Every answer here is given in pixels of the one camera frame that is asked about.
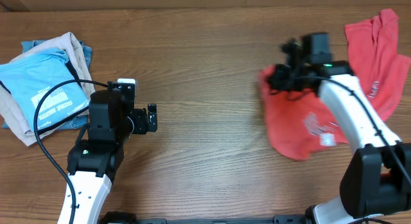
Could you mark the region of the red printed t-shirt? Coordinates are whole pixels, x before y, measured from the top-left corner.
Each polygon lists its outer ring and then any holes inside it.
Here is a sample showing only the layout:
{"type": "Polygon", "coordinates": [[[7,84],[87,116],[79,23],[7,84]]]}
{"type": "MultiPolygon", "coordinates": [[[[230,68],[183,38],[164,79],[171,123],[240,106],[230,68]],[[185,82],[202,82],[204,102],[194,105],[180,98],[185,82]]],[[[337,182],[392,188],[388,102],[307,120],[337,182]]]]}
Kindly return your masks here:
{"type": "Polygon", "coordinates": [[[398,54],[398,16],[384,9],[370,19],[347,24],[345,35],[354,75],[322,82],[318,95],[296,101],[286,92],[273,95],[267,77],[275,66],[261,71],[267,137],[281,155],[306,160],[314,151],[337,143],[356,150],[366,144],[382,147],[400,142],[384,123],[401,100],[410,68],[410,58],[398,54]]]}

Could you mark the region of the blue denim folded garment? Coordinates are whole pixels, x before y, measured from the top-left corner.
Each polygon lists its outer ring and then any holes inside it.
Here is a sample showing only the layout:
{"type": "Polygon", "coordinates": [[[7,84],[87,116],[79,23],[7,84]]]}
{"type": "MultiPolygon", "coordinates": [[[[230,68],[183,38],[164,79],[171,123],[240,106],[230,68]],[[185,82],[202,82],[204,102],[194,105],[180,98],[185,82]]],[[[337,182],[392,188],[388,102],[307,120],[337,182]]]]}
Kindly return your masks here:
{"type": "MultiPolygon", "coordinates": [[[[80,79],[91,80],[91,75],[89,73],[89,64],[91,62],[92,57],[92,49],[91,47],[83,45],[82,42],[78,41],[76,37],[71,33],[65,34],[61,37],[57,37],[54,39],[49,40],[33,40],[33,41],[24,41],[22,42],[23,52],[21,55],[15,57],[10,62],[19,61],[20,59],[26,58],[35,53],[42,52],[46,49],[61,49],[64,50],[67,54],[66,64],[69,64],[68,60],[70,60],[73,69],[75,70],[75,75],[72,73],[73,77],[78,76],[80,79]]],[[[86,84],[82,84],[83,90],[87,98],[90,98],[90,95],[95,92],[94,86],[86,84]]],[[[40,99],[45,95],[46,91],[36,93],[34,97],[32,97],[34,102],[34,110],[36,109],[40,99]]],[[[32,131],[33,128],[33,121],[29,121],[28,125],[31,125],[29,128],[27,124],[23,124],[23,121],[16,121],[18,125],[21,125],[23,128],[23,132],[32,131]]],[[[66,125],[64,124],[64,128],[60,129],[74,129],[79,127],[80,125],[85,124],[85,120],[77,119],[74,117],[72,120],[69,120],[66,125]]]]}

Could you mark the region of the light blue folded t-shirt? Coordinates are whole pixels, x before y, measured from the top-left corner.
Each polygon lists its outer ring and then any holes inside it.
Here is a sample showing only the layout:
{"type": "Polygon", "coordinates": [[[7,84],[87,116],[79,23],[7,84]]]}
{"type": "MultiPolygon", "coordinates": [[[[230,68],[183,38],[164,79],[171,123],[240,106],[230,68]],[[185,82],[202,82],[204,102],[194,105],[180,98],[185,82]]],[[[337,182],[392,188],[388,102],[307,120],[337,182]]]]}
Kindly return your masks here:
{"type": "MultiPolygon", "coordinates": [[[[64,50],[45,49],[20,60],[1,65],[1,82],[11,92],[33,130],[35,110],[42,97],[55,85],[73,80],[64,50]]],[[[47,128],[83,110],[89,105],[83,89],[70,83],[54,90],[43,102],[38,114],[38,129],[47,128]]]]}

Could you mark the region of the beige folded garment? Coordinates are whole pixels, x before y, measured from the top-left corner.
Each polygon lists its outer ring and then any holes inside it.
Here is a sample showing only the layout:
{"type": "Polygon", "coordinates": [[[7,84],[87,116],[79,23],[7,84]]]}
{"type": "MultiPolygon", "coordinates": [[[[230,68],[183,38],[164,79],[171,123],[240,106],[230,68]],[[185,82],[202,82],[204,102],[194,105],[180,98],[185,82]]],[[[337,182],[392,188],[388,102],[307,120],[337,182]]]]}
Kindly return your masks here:
{"type": "MultiPolygon", "coordinates": [[[[92,49],[78,41],[75,35],[71,32],[67,32],[59,37],[49,40],[23,41],[22,54],[15,57],[13,61],[23,59],[29,55],[54,47],[62,49],[68,54],[69,60],[80,79],[91,79],[89,64],[91,62],[92,49]]],[[[34,133],[29,128],[29,122],[24,117],[20,106],[4,87],[1,87],[1,116],[4,118],[9,129],[26,146],[30,146],[37,142],[34,133]]]]}

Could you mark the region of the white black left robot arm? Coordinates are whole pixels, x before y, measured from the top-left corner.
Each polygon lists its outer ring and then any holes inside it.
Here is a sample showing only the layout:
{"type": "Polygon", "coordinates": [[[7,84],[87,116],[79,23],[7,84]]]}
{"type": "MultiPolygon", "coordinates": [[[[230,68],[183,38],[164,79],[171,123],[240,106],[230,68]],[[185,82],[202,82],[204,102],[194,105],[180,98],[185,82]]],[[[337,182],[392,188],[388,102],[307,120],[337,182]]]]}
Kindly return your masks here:
{"type": "Polygon", "coordinates": [[[67,157],[70,184],[58,219],[97,223],[132,134],[157,131],[157,106],[135,108],[137,81],[120,78],[91,94],[89,122],[67,157]]]}

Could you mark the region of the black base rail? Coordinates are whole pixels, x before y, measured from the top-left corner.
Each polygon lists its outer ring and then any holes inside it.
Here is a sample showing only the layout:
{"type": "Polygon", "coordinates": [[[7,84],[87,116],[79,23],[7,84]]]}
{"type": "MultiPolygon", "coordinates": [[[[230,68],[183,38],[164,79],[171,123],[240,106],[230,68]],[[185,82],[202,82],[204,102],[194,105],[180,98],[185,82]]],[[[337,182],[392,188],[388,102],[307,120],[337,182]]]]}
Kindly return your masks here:
{"type": "Polygon", "coordinates": [[[167,220],[165,218],[138,219],[133,213],[108,212],[100,218],[97,224],[306,224],[303,214],[275,215],[272,218],[229,218],[229,219],[197,219],[197,220],[167,220]]]}

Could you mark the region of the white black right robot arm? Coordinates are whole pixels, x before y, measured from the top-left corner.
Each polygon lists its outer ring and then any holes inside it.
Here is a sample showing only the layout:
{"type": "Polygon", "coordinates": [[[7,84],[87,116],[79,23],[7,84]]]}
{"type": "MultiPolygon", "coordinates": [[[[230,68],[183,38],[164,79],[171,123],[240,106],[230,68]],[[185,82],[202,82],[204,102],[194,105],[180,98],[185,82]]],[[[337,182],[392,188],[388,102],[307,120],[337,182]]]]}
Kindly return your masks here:
{"type": "Polygon", "coordinates": [[[327,33],[291,39],[281,47],[267,83],[273,95],[311,90],[349,142],[353,157],[339,195],[304,214],[276,215],[274,223],[381,223],[380,216],[410,210],[410,144],[403,143],[369,103],[349,62],[334,61],[327,33]]]}

